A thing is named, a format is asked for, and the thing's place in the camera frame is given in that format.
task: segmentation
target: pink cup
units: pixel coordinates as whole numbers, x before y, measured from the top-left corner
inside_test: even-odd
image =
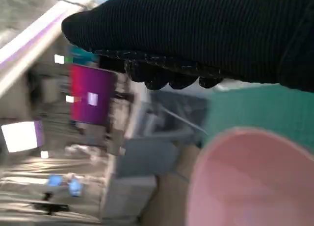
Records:
[[[314,226],[314,158],[270,132],[235,128],[199,156],[187,226]]]

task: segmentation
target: hand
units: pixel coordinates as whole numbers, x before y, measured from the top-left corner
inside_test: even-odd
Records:
[[[286,64],[291,42],[304,41],[295,34],[311,5],[313,0],[109,0],[68,17],[62,30],[86,51],[125,60],[131,79],[149,89],[167,83],[182,89],[199,77],[205,88],[231,78],[314,91],[314,73],[301,78],[297,59]]]

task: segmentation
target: floor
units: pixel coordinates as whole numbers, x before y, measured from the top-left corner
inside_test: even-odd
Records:
[[[196,146],[180,147],[174,171],[159,177],[158,191],[143,212],[143,226],[184,226],[190,175],[200,152]]]

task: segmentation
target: wall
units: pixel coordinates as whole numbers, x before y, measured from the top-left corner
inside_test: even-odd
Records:
[[[14,118],[22,121],[31,118],[25,77],[20,78],[0,98],[0,119],[3,118]]]

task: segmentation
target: blue item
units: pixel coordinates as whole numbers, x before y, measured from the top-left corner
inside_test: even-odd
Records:
[[[82,191],[82,184],[78,179],[73,178],[69,183],[69,192],[73,197],[79,197]]]
[[[63,177],[60,175],[50,175],[48,178],[49,186],[58,186],[62,183]]]

